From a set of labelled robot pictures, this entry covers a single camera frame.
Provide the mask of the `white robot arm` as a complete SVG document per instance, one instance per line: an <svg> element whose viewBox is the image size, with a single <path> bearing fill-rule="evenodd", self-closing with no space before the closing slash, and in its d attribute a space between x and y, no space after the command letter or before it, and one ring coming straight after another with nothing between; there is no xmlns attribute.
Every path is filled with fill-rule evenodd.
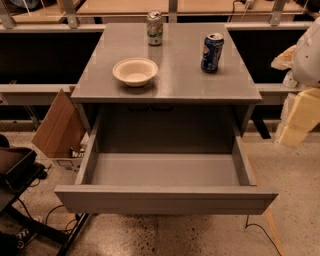
<svg viewBox="0 0 320 256"><path fill-rule="evenodd" d="M276 147L290 152L320 123L320 17L271 66L290 68L291 80L305 86L297 95L288 94L276 131Z"/></svg>

